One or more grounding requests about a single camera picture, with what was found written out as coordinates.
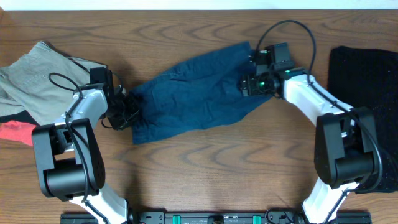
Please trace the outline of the navy blue shorts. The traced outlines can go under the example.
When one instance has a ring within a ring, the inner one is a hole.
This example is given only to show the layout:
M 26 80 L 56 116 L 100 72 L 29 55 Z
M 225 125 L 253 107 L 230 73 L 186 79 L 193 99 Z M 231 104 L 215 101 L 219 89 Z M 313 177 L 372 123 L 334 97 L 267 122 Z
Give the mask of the navy blue shorts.
M 268 101 L 269 96 L 243 96 L 238 88 L 242 76 L 256 70 L 250 55 L 249 42 L 230 45 L 181 62 L 131 90 L 140 109 L 133 144 L 230 125 Z

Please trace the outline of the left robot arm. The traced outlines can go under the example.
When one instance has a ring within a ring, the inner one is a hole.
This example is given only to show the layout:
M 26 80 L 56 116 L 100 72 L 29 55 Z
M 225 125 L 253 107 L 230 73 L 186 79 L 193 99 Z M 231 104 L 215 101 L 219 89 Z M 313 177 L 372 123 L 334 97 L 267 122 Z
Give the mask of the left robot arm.
M 103 91 L 78 90 L 65 114 L 32 132 L 39 185 L 85 209 L 61 215 L 60 223 L 139 223 L 125 198 L 105 181 L 105 166 L 93 130 L 108 109 Z

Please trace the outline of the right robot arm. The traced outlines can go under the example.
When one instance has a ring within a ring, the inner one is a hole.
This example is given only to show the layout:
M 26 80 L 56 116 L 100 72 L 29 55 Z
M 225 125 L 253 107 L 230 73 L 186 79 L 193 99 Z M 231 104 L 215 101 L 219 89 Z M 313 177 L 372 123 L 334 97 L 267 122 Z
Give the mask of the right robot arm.
M 278 95 L 315 126 L 318 179 L 297 223 L 328 223 L 349 193 L 367 193 L 379 185 L 382 159 L 368 109 L 341 102 L 305 70 L 244 75 L 239 89 L 244 96 Z

